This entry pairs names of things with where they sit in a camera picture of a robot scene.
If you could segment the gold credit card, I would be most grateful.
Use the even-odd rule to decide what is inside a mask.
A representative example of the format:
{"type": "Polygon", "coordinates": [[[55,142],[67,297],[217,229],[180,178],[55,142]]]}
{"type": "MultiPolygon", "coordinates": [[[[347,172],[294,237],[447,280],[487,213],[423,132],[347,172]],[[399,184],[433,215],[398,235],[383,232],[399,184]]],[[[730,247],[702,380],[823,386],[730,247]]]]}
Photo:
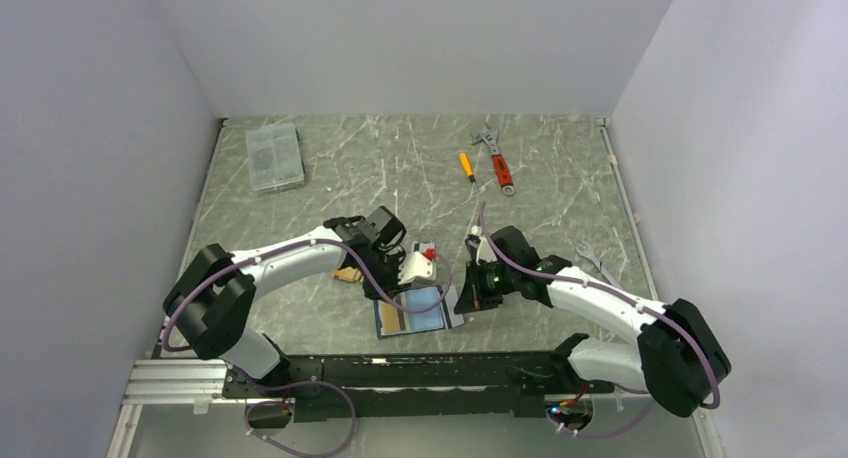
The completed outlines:
{"type": "Polygon", "coordinates": [[[392,306],[378,306],[380,332],[383,335],[402,334],[408,330],[406,314],[392,306]]]}

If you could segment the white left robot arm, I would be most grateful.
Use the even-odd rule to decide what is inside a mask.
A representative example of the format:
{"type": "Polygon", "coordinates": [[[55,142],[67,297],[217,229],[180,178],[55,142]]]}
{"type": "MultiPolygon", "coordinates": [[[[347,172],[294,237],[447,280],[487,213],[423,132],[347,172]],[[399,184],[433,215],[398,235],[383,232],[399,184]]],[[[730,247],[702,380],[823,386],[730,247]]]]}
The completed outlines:
{"type": "Polygon", "coordinates": [[[336,217],[313,230],[277,244],[227,251],[213,243],[202,248],[179,276],[163,302],[168,322],[161,345],[203,360],[221,359],[248,376],[248,385],[264,398],[279,395],[290,383],[291,362],[266,335],[247,321],[259,298],[304,278],[343,268],[363,273],[366,298],[392,298],[404,290],[400,273],[407,229],[384,206],[368,216],[336,217]]]}

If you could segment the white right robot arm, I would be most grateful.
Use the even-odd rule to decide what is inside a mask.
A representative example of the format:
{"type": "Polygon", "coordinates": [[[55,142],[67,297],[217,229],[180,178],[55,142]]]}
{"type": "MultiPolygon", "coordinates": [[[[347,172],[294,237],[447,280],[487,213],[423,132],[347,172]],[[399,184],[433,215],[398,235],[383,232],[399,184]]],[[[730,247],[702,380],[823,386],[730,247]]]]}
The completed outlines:
{"type": "Polygon", "coordinates": [[[721,403],[720,383],[731,362],[699,308],[641,298],[604,283],[558,255],[542,257],[513,226],[492,234],[474,227],[460,314],[498,307],[517,293],[551,309],[586,318],[616,336],[614,342],[574,333],[551,353],[551,379],[574,393],[603,381],[645,392],[666,411],[689,417],[721,403]]]}

